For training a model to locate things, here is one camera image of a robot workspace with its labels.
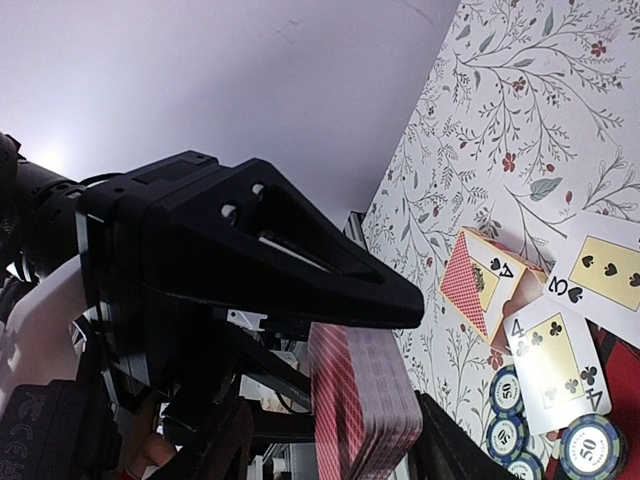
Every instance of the white wall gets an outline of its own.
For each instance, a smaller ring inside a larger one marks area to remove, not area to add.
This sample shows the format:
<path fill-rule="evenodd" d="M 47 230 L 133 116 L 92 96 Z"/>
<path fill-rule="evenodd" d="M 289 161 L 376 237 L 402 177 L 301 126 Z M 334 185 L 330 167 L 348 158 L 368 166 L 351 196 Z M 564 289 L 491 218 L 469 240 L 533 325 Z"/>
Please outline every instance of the white wall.
<path fill-rule="evenodd" d="M 2 0 L 0 131 L 71 178 L 186 149 L 367 208 L 456 0 Z"/>

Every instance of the blue poker chip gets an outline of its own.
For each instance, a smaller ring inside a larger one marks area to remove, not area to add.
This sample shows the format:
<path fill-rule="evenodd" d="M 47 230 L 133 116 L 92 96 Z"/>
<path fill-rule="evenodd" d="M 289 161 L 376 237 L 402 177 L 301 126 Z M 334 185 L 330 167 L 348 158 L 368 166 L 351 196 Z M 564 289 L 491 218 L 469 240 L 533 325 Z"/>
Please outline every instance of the blue poker chip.
<path fill-rule="evenodd" d="M 523 480 L 544 480 L 542 465 L 529 452 L 522 452 L 516 460 L 509 464 L 507 470 Z"/>
<path fill-rule="evenodd" d="M 628 454 L 624 435 L 596 414 L 575 420 L 560 441 L 560 463 L 574 480 L 612 480 L 624 469 Z"/>
<path fill-rule="evenodd" d="M 520 382 L 513 365 L 501 368 L 493 377 L 489 389 L 489 401 L 497 415 L 513 417 L 524 411 Z"/>
<path fill-rule="evenodd" d="M 497 416 L 487 429 L 487 451 L 493 460 L 507 467 L 515 461 L 527 442 L 527 431 L 519 417 Z"/>

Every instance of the table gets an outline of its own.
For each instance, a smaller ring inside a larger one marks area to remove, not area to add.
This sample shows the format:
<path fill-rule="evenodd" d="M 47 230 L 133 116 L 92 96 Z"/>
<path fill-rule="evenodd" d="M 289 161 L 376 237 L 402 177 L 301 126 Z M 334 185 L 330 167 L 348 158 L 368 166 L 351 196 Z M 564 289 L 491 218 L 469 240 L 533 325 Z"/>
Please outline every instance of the table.
<path fill-rule="evenodd" d="M 415 388 L 486 451 L 489 385 L 511 358 L 438 293 L 461 226 L 549 271 L 581 209 L 640 220 L 637 0 L 460 4 L 363 223 L 369 250 L 424 293 L 396 333 Z M 528 448 L 546 464 L 553 435 Z"/>

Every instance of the tablecloth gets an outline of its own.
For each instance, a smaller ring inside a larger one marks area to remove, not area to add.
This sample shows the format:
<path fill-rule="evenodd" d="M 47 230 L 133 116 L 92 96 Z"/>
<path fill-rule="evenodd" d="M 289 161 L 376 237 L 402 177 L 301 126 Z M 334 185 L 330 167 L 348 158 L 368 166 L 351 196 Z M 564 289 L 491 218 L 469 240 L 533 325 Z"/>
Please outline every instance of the tablecloth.
<path fill-rule="evenodd" d="M 463 1 L 363 229 L 418 285 L 425 317 L 396 333 L 411 381 L 486 450 L 489 385 L 511 359 L 438 293 L 461 226 L 546 270 L 576 212 L 640 220 L 640 3 Z M 546 464 L 552 436 L 528 448 Z"/>

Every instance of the robotic hand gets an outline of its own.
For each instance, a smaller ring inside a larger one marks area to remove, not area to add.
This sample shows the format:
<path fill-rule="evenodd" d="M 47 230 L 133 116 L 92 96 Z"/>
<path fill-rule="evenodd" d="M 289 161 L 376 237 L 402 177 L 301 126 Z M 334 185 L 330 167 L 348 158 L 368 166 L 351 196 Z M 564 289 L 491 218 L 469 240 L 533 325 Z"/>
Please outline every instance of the robotic hand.
<path fill-rule="evenodd" d="M 261 412 L 240 377 L 309 409 L 311 392 L 229 311 L 298 335 L 312 321 L 420 323 L 420 291 L 267 162 L 185 152 L 76 183 L 19 147 L 0 134 L 0 267 L 14 272 L 0 294 L 0 478 L 106 478 L 122 440 L 112 406 L 150 395 L 184 445 L 151 478 L 244 478 L 252 444 L 307 438 L 313 420 Z"/>

